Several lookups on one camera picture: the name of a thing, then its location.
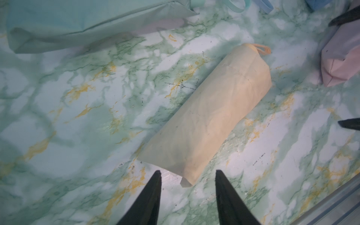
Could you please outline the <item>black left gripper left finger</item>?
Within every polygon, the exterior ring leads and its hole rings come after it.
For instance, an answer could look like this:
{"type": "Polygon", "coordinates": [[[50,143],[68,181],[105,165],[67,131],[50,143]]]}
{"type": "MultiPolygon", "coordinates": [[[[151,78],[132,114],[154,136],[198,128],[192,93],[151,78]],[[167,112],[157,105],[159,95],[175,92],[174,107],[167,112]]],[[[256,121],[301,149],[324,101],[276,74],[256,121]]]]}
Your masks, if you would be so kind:
{"type": "Polygon", "coordinates": [[[161,172],[155,171],[117,225],[156,225],[161,199],[161,172]]]}

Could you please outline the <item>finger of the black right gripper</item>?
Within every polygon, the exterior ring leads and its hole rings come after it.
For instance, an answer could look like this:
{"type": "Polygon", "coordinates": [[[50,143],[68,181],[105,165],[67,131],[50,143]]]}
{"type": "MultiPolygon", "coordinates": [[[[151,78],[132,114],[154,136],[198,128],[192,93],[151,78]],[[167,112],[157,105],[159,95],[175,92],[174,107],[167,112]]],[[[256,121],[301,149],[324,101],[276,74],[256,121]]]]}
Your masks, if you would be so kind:
{"type": "Polygon", "coordinates": [[[338,124],[342,128],[360,130],[360,118],[338,121],[338,124]]]}
{"type": "Polygon", "coordinates": [[[353,9],[347,11],[346,13],[332,19],[328,26],[340,26],[345,23],[350,23],[360,19],[360,6],[354,7],[353,9]]]}

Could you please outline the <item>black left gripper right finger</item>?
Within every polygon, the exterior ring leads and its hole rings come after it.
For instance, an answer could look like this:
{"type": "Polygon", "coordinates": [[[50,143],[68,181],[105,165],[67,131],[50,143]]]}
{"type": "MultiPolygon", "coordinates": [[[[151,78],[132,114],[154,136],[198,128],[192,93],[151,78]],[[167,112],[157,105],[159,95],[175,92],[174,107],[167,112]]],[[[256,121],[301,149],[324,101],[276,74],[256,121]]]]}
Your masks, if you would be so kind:
{"type": "Polygon", "coordinates": [[[260,225],[221,170],[215,178],[220,225],[260,225]]]}

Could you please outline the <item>beige umbrella sleeve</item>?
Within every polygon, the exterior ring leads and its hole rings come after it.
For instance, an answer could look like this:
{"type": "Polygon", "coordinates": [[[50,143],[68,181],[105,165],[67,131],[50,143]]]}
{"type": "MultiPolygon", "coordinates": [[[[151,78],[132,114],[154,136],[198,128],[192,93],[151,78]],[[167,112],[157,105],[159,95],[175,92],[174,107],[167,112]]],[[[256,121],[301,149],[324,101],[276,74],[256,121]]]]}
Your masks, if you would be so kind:
{"type": "Polygon", "coordinates": [[[196,184],[234,127],[272,86],[263,55],[267,46],[235,47],[208,75],[138,156],[181,176],[181,185],[196,184]]]}

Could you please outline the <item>mint green umbrella sleeve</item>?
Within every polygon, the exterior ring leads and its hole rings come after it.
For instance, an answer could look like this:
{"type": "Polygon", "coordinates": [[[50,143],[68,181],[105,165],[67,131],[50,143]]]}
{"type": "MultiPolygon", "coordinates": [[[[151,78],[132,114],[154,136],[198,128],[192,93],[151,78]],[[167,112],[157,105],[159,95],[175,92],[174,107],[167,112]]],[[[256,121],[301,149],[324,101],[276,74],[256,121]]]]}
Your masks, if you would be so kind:
{"type": "Polygon", "coordinates": [[[87,45],[151,23],[196,15],[204,1],[10,1],[7,41],[15,53],[87,45]]]}

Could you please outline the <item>blue sleeved umbrella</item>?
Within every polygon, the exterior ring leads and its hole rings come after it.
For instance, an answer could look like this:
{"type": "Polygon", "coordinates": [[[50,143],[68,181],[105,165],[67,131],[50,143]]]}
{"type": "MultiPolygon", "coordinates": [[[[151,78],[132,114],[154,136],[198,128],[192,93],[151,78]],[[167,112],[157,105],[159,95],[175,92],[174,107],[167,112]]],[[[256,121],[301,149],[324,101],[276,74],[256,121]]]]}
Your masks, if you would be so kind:
{"type": "Polygon", "coordinates": [[[313,11],[317,11],[324,8],[332,0],[305,0],[305,2],[313,11]]]}

